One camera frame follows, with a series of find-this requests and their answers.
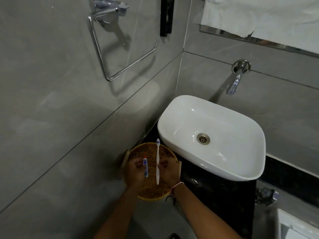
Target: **wicker tray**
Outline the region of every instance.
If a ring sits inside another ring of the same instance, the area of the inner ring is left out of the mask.
[[[148,178],[144,179],[141,191],[138,195],[138,199],[142,201],[157,201],[170,194],[170,188],[168,184],[159,178],[159,185],[156,184],[156,155],[157,144],[155,142],[142,143],[131,150],[130,158],[143,158],[146,153],[148,164]],[[164,145],[159,146],[159,158],[175,158],[175,154]]]

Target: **white sink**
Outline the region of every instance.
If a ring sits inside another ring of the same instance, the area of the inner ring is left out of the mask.
[[[162,114],[158,131],[174,152],[220,177],[247,181],[264,171],[263,130],[254,120],[228,108],[194,96],[179,96]],[[200,139],[204,143],[197,140],[200,133],[205,133]]]

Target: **toothbrush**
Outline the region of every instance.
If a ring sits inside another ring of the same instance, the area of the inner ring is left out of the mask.
[[[160,139],[158,138],[156,141],[157,144],[157,156],[156,156],[156,164],[160,163],[160,155],[159,155],[159,150],[160,150]],[[160,183],[160,169],[156,165],[156,184]]]

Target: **small toothpaste tube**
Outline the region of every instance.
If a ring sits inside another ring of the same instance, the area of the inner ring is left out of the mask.
[[[143,158],[143,165],[145,166],[145,173],[144,176],[148,178],[148,166],[147,166],[147,158],[146,158],[146,153],[144,154]]]

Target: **chrome towel holder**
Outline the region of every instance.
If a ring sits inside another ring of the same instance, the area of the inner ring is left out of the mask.
[[[125,4],[123,2],[119,2],[116,0],[89,0],[90,1],[90,7],[91,7],[91,13],[88,17],[88,27],[89,31],[93,40],[93,44],[95,47],[96,54],[99,59],[100,66],[102,68],[102,72],[104,75],[104,78],[107,81],[115,80],[117,77],[119,77],[121,74],[132,68],[134,65],[136,65],[139,61],[145,59],[147,56],[149,56],[151,53],[153,53],[158,45],[158,40],[156,40],[154,47],[145,53],[143,56],[126,66],[125,68],[121,69],[120,71],[116,72],[112,76],[108,76],[105,70],[105,66],[102,60],[101,55],[101,49],[99,46],[98,38],[96,36],[95,28],[94,28],[94,20],[102,21],[104,23],[109,24],[111,21],[108,18],[110,15],[118,15],[118,16],[125,16],[126,11],[130,8],[128,4]]]

